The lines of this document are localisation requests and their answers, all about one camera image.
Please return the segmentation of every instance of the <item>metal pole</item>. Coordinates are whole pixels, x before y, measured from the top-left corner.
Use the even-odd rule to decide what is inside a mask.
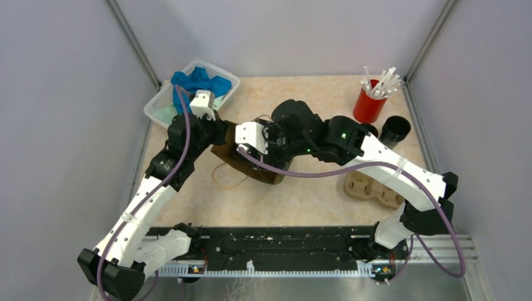
[[[126,39],[129,42],[129,45],[133,49],[133,52],[136,54],[137,58],[139,59],[142,68],[146,72],[146,75],[149,77],[150,81],[153,83],[155,88],[158,90],[161,86],[161,82],[157,79],[157,75],[155,74],[155,71],[153,70],[153,67],[151,66],[148,58],[146,57],[146,54],[142,50],[141,45],[137,41],[137,38],[135,37],[135,34],[133,33],[133,30],[131,30],[131,27],[127,23],[127,20],[124,17],[124,14],[122,14],[122,11],[120,10],[120,7],[116,0],[104,0],[107,5],[109,6],[109,9],[113,13],[116,21],[118,22],[120,28],[122,29],[122,32],[124,33]]]
[[[427,39],[425,40],[423,46],[421,47],[421,50],[419,51],[418,55],[416,56],[416,59],[414,60],[414,63],[410,67],[406,77],[405,77],[405,83],[408,85],[415,77],[417,70],[421,66],[423,60],[425,59],[428,51],[434,44],[434,41],[438,34],[440,33],[440,30],[444,26],[445,22],[447,21],[447,18],[451,14],[452,10],[455,8],[455,4],[457,4],[459,0],[448,0],[447,4],[444,7],[444,10],[440,14],[440,17],[438,18],[438,21],[436,21],[436,24],[434,24],[434,27],[430,31],[430,34],[428,35]]]

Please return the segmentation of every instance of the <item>metal floor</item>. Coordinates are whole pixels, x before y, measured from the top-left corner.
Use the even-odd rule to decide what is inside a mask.
[[[139,296],[152,285],[149,279]],[[390,286],[367,278],[203,278],[183,285],[161,278],[147,301],[470,300],[463,279],[434,265],[411,264]]]

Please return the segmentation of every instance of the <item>white plastic bin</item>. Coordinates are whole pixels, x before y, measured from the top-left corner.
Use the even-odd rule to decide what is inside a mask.
[[[224,69],[221,69],[211,63],[200,60],[196,60],[188,64],[188,66],[183,68],[182,72],[186,75],[190,75],[190,73],[192,73],[196,67],[205,68],[209,78],[213,78],[218,75],[231,81],[231,90],[229,90],[229,92],[223,97],[223,100],[220,103],[214,104],[214,109],[219,110],[221,106],[226,104],[231,98],[238,86],[240,86],[240,79],[229,71],[225,71]],[[167,124],[165,121],[157,118],[157,116],[155,116],[155,112],[167,107],[173,102],[173,89],[174,85],[171,83],[164,85],[144,107],[144,113],[155,123],[162,125],[165,129],[168,129],[170,124]]]

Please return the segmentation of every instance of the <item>cable tie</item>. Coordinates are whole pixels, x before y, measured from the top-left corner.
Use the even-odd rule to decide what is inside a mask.
[[[398,178],[399,175],[403,172],[407,162],[408,162],[407,158],[401,157],[399,159],[399,161],[397,162],[397,164],[396,164],[397,165],[397,169],[395,170],[395,172],[391,176],[389,176],[387,178],[384,178],[384,180],[380,181],[381,184],[388,183],[388,182],[390,182],[390,180]]]

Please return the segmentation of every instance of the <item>black cup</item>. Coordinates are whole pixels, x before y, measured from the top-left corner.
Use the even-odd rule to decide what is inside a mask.
[[[375,137],[379,137],[379,131],[376,127],[372,126],[371,124],[361,124],[363,127],[368,129],[370,133],[372,133]]]
[[[397,143],[405,140],[412,126],[407,119],[401,116],[392,116],[386,119],[379,140],[389,149],[393,149]]]

